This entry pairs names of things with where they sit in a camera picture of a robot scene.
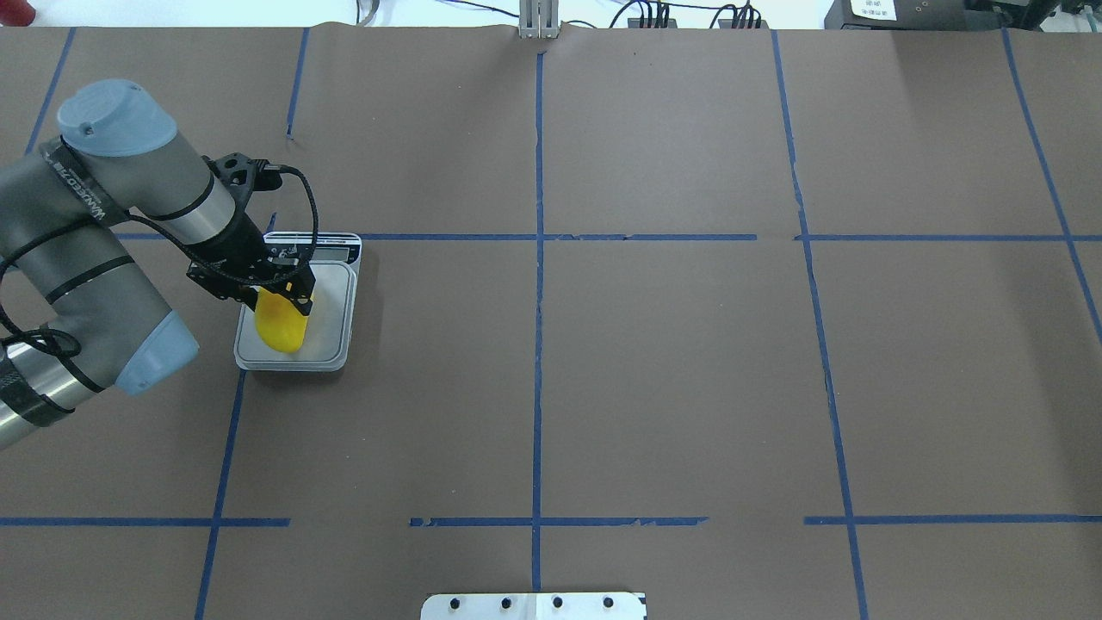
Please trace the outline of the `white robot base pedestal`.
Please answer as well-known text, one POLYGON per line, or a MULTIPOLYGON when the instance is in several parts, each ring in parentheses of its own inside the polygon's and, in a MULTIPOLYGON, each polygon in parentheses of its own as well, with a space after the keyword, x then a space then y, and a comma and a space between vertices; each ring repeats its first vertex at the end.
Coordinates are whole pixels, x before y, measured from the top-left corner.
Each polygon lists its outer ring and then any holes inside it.
POLYGON ((441 592, 421 619, 647 619, 644 592, 441 592))

